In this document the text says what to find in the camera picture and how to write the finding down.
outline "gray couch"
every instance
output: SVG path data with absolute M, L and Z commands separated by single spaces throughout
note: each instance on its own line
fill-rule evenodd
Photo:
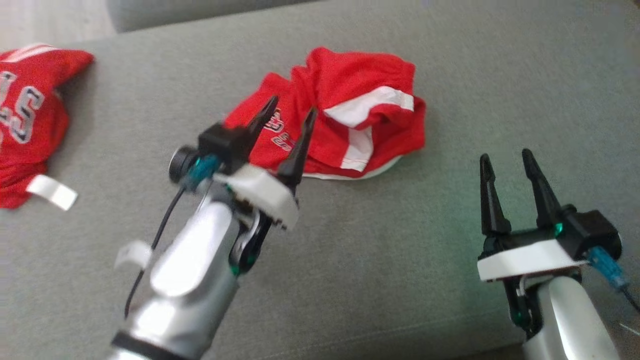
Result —
M 313 0 L 105 0 L 117 32 Z
M 7 358 L 104 357 L 136 275 L 113 270 L 115 254 L 153 237 L 176 190 L 173 150 L 320 45 L 414 62 L 426 148 L 366 181 L 305 179 L 299 225 L 269 234 L 206 359 L 447 359 L 522 341 L 502 286 L 476 272 L 484 152 L 514 228 L 535 219 L 522 147 L 562 203 L 612 219 L 639 294 L 639 23 L 627 0 L 345 0 L 72 45 L 96 62 L 63 89 L 72 123 L 50 175 L 79 198 L 67 213 L 32 199 L 0 214 Z M 178 205 L 161 250 L 197 202 Z M 637 328 L 637 315 L 584 275 L 636 358 L 618 322 Z

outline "white cable clip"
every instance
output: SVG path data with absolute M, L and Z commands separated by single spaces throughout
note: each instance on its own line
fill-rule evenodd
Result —
M 113 267 L 117 268 L 124 263 L 134 263 L 144 270 L 151 260 L 152 253 L 149 244 L 141 240 L 134 240 L 118 250 L 116 263 Z

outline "blue cable connector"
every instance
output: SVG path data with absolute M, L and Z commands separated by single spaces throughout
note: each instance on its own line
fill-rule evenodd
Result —
M 596 268 L 604 277 L 609 281 L 609 284 L 620 291 L 627 287 L 629 282 L 622 274 L 622 269 L 615 260 L 609 255 L 609 253 L 601 246 L 596 246 L 589 250 L 587 260 Z
M 186 176 L 180 180 L 180 185 L 189 191 L 195 191 L 198 185 L 220 167 L 220 161 L 215 155 L 207 155 L 196 160 Z

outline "white label tag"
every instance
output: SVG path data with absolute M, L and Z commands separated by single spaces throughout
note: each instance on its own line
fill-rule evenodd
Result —
M 118 250 L 115 268 L 123 263 L 134 263 L 143 270 L 147 268 L 149 260 L 151 260 L 151 246 L 141 240 L 134 240 Z
M 47 199 L 64 211 L 69 210 L 78 197 L 78 193 L 68 186 L 42 174 L 31 180 L 29 186 L 27 186 L 27 192 Z

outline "robotic arm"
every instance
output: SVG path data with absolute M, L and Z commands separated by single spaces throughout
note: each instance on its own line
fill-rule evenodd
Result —
M 295 190 L 316 110 L 310 111 L 300 139 L 272 175 L 248 158 L 277 103 L 277 97 L 271 98 L 247 128 L 213 125 L 200 134 L 197 149 L 186 146 L 173 155 L 169 174 L 180 184 L 179 195 L 195 192 L 203 182 L 207 191 L 151 270 L 154 295 L 127 318 L 111 342 L 108 359 L 200 359 L 236 294 L 238 276 L 252 268 L 271 226 L 294 227 Z
M 512 231 L 502 213 L 489 156 L 480 158 L 486 236 L 477 262 L 480 279 L 502 281 L 511 321 L 527 336 L 523 350 L 529 360 L 619 359 L 580 284 L 580 266 L 591 264 L 628 295 L 614 262 L 622 253 L 618 230 L 598 210 L 579 213 L 571 204 L 561 207 L 529 149 L 522 151 L 522 159 L 533 186 L 537 228 Z

